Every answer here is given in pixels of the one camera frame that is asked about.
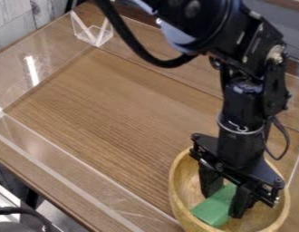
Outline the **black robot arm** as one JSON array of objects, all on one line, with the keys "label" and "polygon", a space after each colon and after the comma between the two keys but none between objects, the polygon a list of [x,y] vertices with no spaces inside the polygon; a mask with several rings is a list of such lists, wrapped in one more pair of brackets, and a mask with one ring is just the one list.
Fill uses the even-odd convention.
[{"label": "black robot arm", "polygon": [[266,164],[269,130],[281,126],[288,108],[286,53],[282,34],[241,0],[136,0],[157,18],[168,43],[181,53],[172,60],[152,56],[136,39],[110,0],[94,0],[124,42],[148,63],[174,68],[198,55],[220,72],[222,109],[218,135],[190,136],[198,162],[201,194],[210,197],[230,181],[236,192],[228,214],[241,218],[256,202],[274,206],[285,182]]}]

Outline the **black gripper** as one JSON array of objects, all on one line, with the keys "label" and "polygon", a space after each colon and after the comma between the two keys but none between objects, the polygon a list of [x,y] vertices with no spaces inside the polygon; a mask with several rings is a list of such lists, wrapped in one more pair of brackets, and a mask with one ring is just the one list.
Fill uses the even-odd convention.
[{"label": "black gripper", "polygon": [[228,214],[241,218],[244,212],[260,201],[269,207],[278,201],[285,187],[281,175],[265,161],[266,139],[272,122],[266,121],[252,130],[218,122],[218,137],[193,133],[189,156],[198,162],[201,194],[209,198],[224,187],[226,179],[236,186]]}]

